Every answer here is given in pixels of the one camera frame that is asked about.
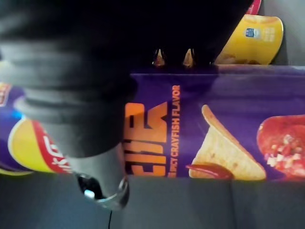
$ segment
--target red chip logo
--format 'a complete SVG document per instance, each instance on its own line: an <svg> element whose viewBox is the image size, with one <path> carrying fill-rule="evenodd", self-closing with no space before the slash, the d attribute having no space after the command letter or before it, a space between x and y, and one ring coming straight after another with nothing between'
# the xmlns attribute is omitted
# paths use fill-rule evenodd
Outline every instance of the red chip logo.
<svg viewBox="0 0 305 229"><path fill-rule="evenodd" d="M72 173L67 159L65 159L62 153L57 149L57 146L50 139L40 123L36 121L33 121L32 123L41 155L49 168L56 173Z"/></svg>

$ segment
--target red sauce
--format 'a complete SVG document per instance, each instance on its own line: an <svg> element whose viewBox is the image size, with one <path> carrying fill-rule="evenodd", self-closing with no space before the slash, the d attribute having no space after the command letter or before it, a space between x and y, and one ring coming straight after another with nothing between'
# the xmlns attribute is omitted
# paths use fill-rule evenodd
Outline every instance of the red sauce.
<svg viewBox="0 0 305 229"><path fill-rule="evenodd" d="M205 163L203 165L188 165L186 167L201 172L204 178L234 179L234 175L228 169L217 164Z"/></svg>

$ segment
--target cable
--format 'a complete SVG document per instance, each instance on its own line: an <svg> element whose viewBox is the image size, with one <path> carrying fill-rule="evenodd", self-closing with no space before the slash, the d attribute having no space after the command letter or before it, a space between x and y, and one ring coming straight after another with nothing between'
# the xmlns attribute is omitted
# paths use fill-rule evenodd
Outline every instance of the cable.
<svg viewBox="0 0 305 229"><path fill-rule="evenodd" d="M112 211L110 211L110 215L109 215L108 229L110 229L110 225L111 225L111 218L112 218Z"/></svg>

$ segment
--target food packaging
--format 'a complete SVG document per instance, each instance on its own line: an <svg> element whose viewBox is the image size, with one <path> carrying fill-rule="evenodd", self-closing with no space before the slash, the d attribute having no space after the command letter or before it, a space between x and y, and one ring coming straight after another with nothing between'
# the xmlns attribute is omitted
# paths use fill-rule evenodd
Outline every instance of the food packaging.
<svg viewBox="0 0 305 229"><path fill-rule="evenodd" d="M150 69L132 77L138 92L125 107L128 174L305 177L305 68L220 65L171 73ZM13 108L22 90L2 87L1 166L15 173L71 173L41 125Z"/></svg>

